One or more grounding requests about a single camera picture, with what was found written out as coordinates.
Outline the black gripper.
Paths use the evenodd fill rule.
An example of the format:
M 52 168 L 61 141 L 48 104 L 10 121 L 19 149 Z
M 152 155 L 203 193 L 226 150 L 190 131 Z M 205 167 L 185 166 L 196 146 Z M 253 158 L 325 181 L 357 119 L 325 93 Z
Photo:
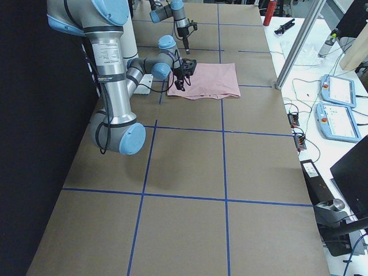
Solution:
M 174 82 L 176 89 L 180 91 L 185 91 L 184 88 L 185 74 L 183 65 L 179 65 L 177 68 L 174 68 L 173 74 L 176 77 L 176 80 Z
M 183 41 L 183 46 L 187 55 L 190 54 L 189 41 L 187 39 L 189 35 L 190 33 L 188 26 L 177 28 L 177 38 Z

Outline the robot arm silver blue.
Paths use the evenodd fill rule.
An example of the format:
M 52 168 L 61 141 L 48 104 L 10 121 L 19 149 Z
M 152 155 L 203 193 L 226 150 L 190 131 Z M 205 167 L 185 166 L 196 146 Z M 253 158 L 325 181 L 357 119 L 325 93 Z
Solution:
M 154 24 L 173 18 L 177 30 L 177 39 L 183 42 L 185 52 L 189 55 L 189 28 L 192 26 L 193 30 L 197 30 L 197 24 L 194 21 L 189 21 L 186 17 L 183 1 L 170 1 L 166 5 L 163 5 L 160 1 L 149 1 L 149 4 L 151 8 L 149 16 Z
M 90 133 L 101 153 L 134 155 L 145 142 L 145 127 L 137 122 L 130 98 L 146 74 L 158 80 L 170 74 L 181 85 L 184 59 L 172 36 L 160 38 L 155 57 L 139 58 L 128 47 L 134 43 L 127 1 L 47 1 L 49 26 L 57 31 L 87 37 L 91 42 L 97 81 L 104 108 L 91 119 Z

